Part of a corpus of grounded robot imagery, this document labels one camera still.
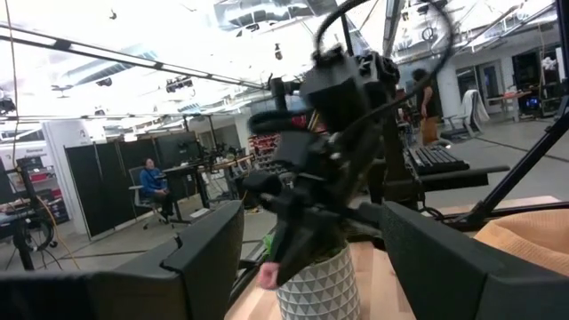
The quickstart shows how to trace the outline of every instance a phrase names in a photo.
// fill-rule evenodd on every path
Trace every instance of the man in blue shirt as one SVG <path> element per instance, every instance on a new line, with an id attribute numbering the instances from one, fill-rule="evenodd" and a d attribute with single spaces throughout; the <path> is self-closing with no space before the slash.
<path id="1" fill-rule="evenodd" d="M 154 166 L 154 161 L 150 158 L 144 160 L 144 169 L 140 172 L 140 184 L 142 193 L 162 205 L 162 216 L 168 219 L 173 215 L 173 197 L 166 186 L 164 179 L 159 179 L 160 169 Z"/>

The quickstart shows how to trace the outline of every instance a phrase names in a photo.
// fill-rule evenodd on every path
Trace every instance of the black room divider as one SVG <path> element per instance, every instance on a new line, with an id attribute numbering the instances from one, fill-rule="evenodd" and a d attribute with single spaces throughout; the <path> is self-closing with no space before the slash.
<path id="1" fill-rule="evenodd" d="M 156 165 L 170 163 L 180 155 L 174 154 L 173 140 L 188 140 L 188 132 L 162 139 L 145 139 L 132 142 L 113 142 L 66 148 L 69 168 L 73 174 L 77 194 L 91 236 L 97 236 L 148 211 L 134 206 L 132 179 L 129 170 L 143 165 L 145 158 L 153 158 Z M 163 140 L 163 152 L 157 152 Z M 193 195 L 193 181 L 175 180 L 170 188 L 174 198 Z"/>
<path id="2" fill-rule="evenodd" d="M 94 146 L 65 148 L 69 169 L 90 236 L 97 236 L 114 227 L 110 211 L 103 200 L 103 183 Z"/>

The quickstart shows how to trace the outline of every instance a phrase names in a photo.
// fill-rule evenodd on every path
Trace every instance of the black monitor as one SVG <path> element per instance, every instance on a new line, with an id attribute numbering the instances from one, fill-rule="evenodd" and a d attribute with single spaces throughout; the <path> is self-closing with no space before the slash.
<path id="1" fill-rule="evenodd" d="M 194 132 L 165 135 L 156 139 L 156 148 L 160 157 L 160 165 L 170 168 L 180 163 L 200 157 Z"/>

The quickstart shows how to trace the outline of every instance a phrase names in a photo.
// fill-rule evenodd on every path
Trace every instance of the black keyboard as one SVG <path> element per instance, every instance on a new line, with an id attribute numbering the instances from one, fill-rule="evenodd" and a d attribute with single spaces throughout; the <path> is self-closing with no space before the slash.
<path id="1" fill-rule="evenodd" d="M 419 175 L 470 169 L 467 162 L 451 155 L 446 148 L 440 146 L 407 149 L 407 155 Z"/>

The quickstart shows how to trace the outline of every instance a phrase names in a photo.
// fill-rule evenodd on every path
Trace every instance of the gray floor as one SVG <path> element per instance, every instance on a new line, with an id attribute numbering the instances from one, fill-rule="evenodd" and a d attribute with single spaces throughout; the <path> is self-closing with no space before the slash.
<path id="1" fill-rule="evenodd" d="M 485 132 L 479 139 L 468 140 L 452 147 L 457 156 L 471 162 L 473 167 L 506 164 L 514 166 L 535 141 L 543 134 L 549 125 L 548 121 L 532 121 L 513 124 L 511 122 L 492 122 L 485 127 Z M 479 188 L 464 188 L 452 191 L 427 193 L 427 204 L 433 207 L 473 204 L 483 198 L 501 180 L 505 173 L 495 173 L 490 176 L 490 185 Z M 561 199 L 569 198 L 569 137 L 564 136 L 549 152 L 549 157 L 543 158 L 536 167 L 527 174 L 508 198 L 528 196 L 555 196 Z M 217 186 L 210 188 L 211 196 L 215 196 Z M 201 208 L 199 199 L 193 197 L 184 204 L 182 209 L 187 214 Z M 248 213 L 245 216 L 245 232 L 242 256 L 245 257 L 276 223 L 276 217 L 269 212 Z M 148 230 L 142 230 L 142 223 L 124 228 L 101 240 L 89 242 L 86 236 L 79 236 L 72 230 L 71 223 L 60 226 L 60 232 L 69 246 L 70 251 L 77 257 L 81 269 L 112 269 L 136 257 L 141 252 L 151 249 L 175 235 L 185 226 L 172 229 L 169 226 L 151 225 Z M 190 228 L 199 228 L 199 223 Z M 13 252 L 11 244 L 0 244 L 0 270 L 3 270 Z M 73 261 L 67 256 L 62 245 L 51 249 L 50 252 L 58 258 L 64 270 L 76 269 Z M 37 268 L 43 267 L 39 253 L 32 253 Z M 46 265 L 50 270 L 59 270 L 53 258 L 45 256 Z M 16 257 L 8 267 L 9 270 L 21 270 L 20 260 Z"/>

